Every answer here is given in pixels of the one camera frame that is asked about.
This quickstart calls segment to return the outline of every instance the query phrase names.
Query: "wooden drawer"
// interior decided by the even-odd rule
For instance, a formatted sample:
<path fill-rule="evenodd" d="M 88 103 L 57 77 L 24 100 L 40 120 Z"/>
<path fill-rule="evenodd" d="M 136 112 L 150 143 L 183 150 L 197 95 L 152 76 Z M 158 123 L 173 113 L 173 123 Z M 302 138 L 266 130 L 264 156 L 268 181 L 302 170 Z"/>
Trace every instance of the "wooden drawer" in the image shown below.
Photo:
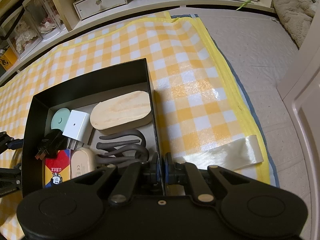
<path fill-rule="evenodd" d="M 126 4 L 126 0 L 80 0 L 74 3 L 80 19 Z"/>

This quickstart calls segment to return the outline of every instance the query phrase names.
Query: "orange box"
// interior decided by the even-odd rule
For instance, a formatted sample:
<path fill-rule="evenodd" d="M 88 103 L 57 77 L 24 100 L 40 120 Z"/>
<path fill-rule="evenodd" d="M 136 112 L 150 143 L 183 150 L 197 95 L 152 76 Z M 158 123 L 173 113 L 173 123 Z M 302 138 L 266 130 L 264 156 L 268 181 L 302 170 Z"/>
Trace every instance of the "orange box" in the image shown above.
<path fill-rule="evenodd" d="M 7 51 L 2 55 L 2 57 L 0 57 L 0 65 L 5 70 L 9 70 L 9 68 L 11 68 L 16 63 L 17 59 L 18 58 L 16 54 L 13 52 L 11 47 L 9 47 Z"/>

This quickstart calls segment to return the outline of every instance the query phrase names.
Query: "open box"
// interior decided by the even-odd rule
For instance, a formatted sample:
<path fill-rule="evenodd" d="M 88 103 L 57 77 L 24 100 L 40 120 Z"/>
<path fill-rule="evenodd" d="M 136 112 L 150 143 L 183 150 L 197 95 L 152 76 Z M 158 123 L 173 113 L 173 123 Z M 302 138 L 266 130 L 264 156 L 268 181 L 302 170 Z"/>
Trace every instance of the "open box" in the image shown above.
<path fill-rule="evenodd" d="M 148 92 L 152 120 L 137 129 L 146 138 L 146 148 L 150 159 L 157 155 L 161 165 L 158 133 L 156 129 L 156 103 L 153 85 L 146 59 L 122 63 L 96 70 L 48 88 L 33 96 L 28 114 L 22 152 L 22 194 L 27 194 L 43 187 L 43 165 L 36 160 L 37 144 L 50 131 L 53 114 L 62 107 L 90 113 L 93 107 L 110 98 L 137 90 Z M 95 152 L 97 138 L 102 135 L 93 129 L 90 148 Z"/>

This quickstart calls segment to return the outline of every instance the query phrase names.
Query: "checkered tablecloth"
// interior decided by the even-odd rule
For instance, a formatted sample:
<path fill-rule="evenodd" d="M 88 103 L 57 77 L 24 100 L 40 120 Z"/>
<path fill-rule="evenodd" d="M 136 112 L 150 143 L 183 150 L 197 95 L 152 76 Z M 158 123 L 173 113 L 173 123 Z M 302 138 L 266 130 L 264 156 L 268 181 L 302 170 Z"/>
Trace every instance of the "checkered tablecloth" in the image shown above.
<path fill-rule="evenodd" d="M 209 38 L 199 18 L 171 19 L 164 12 L 65 42 L 0 88 L 0 130 L 22 138 L 31 99 L 42 90 L 90 71 L 146 58 L 156 91 L 163 153 L 170 151 L 174 157 L 198 153 L 257 134 L 267 160 L 260 132 Z M 0 166 L 16 163 L 12 155 L 2 154 Z M 251 177 L 269 182 L 267 161 L 251 170 Z M 0 230 L 7 239 L 22 236 L 15 217 L 20 200 L 21 194 L 15 193 L 0 203 Z"/>

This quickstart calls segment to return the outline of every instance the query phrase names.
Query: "green lid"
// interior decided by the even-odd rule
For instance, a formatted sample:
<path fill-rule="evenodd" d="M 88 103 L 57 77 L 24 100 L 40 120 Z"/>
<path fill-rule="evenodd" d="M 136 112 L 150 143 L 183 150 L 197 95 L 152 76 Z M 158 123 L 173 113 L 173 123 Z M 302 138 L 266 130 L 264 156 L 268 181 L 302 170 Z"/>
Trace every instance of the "green lid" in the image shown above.
<path fill-rule="evenodd" d="M 69 115 L 70 110 L 68 108 L 59 109 L 52 117 L 51 129 L 60 129 L 61 131 L 63 131 L 67 124 Z"/>

